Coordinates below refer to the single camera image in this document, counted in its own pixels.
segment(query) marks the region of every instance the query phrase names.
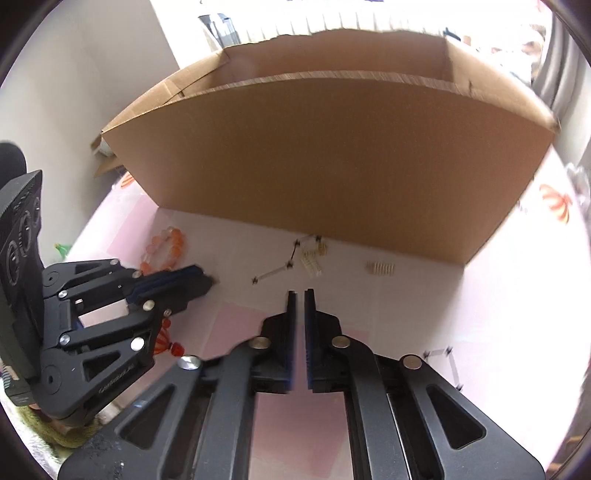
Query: metal screw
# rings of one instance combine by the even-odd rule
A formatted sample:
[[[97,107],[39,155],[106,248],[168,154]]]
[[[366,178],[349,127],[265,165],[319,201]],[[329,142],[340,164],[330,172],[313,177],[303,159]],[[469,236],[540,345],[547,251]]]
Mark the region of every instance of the metal screw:
[[[136,337],[131,340],[131,349],[134,352],[139,352],[142,348],[144,348],[145,342],[142,337]]]
[[[271,346],[271,341],[267,337],[254,337],[248,344],[251,348],[265,350]]]
[[[349,345],[351,345],[351,340],[349,340],[344,335],[339,335],[334,337],[331,343],[336,348],[347,348]]]
[[[201,366],[201,359],[194,355],[185,355],[177,360],[177,365],[183,370],[196,370]]]
[[[402,360],[402,364],[409,370],[418,370],[423,365],[423,361],[419,356],[407,355]]]

